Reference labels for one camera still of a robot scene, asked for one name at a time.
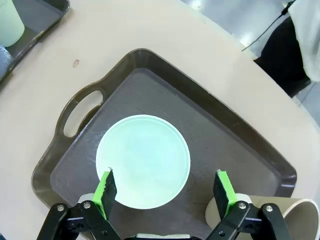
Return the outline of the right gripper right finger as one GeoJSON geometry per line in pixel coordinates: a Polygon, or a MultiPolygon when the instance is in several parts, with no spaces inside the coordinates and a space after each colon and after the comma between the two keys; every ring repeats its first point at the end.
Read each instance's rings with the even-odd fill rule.
{"type": "Polygon", "coordinates": [[[239,233],[250,234],[254,240],[289,240],[290,233],[280,208],[275,203],[256,207],[239,200],[226,171],[217,170],[213,195],[220,222],[208,240],[235,240],[239,233]]]}

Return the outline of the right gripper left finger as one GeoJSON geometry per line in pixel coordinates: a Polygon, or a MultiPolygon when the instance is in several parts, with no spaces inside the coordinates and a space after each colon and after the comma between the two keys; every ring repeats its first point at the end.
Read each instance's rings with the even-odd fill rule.
{"type": "Polygon", "coordinates": [[[108,218],[117,194],[113,170],[104,172],[93,194],[81,196],[73,207],[56,203],[50,208],[38,240],[75,240],[89,233],[94,240],[119,240],[108,218]]]}

